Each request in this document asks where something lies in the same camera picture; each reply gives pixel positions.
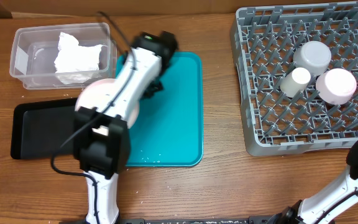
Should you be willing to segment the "large pink plate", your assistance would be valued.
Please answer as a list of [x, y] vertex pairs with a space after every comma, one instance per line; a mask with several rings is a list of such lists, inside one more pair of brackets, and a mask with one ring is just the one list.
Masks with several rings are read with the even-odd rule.
[[95, 118], [94, 128], [107, 126], [113, 119], [131, 128], [139, 115], [139, 100], [144, 91], [145, 83], [138, 78], [129, 83], [122, 78], [98, 80], [79, 95], [75, 105], [76, 115]]

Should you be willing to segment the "white napkin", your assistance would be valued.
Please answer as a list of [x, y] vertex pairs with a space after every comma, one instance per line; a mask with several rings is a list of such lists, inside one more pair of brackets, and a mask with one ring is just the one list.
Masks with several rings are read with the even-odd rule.
[[91, 79], [89, 71], [99, 70], [99, 56], [104, 45], [80, 46], [72, 35], [61, 32], [58, 55], [54, 61], [57, 78], [65, 85], [84, 83]]

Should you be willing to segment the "pale green cup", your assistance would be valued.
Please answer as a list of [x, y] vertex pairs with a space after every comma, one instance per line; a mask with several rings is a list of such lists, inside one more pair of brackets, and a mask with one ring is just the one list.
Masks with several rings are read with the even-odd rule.
[[305, 68], [295, 68], [281, 82], [280, 89], [289, 98], [303, 91], [311, 80], [311, 74]]

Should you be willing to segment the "grey bowl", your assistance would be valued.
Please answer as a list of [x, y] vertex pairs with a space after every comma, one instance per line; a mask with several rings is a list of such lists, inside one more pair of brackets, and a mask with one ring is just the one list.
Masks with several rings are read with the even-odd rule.
[[318, 41], [309, 41], [303, 44], [293, 54], [295, 67], [307, 69], [313, 76], [326, 72], [331, 62], [331, 51], [327, 45]]

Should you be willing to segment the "small pink saucer plate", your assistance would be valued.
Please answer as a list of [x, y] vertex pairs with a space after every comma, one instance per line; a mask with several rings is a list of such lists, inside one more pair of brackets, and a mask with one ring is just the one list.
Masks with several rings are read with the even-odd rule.
[[319, 97], [332, 105], [343, 105], [350, 101], [356, 88], [355, 77], [343, 68], [329, 70], [316, 81]]

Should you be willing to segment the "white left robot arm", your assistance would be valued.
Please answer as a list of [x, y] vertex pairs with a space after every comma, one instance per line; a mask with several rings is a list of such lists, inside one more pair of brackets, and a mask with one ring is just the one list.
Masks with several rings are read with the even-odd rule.
[[73, 156], [88, 185], [85, 223], [116, 223], [117, 181], [131, 153], [129, 129], [139, 100], [163, 89], [160, 77], [178, 48], [175, 35], [146, 32], [131, 44], [124, 66], [112, 85], [101, 80], [91, 105], [77, 102]]

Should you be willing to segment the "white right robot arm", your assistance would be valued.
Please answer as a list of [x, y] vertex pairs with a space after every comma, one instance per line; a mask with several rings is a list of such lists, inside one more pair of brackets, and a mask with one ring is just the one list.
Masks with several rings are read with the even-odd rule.
[[323, 190], [286, 208], [275, 223], [332, 223], [358, 203], [358, 140], [346, 157], [346, 168]]

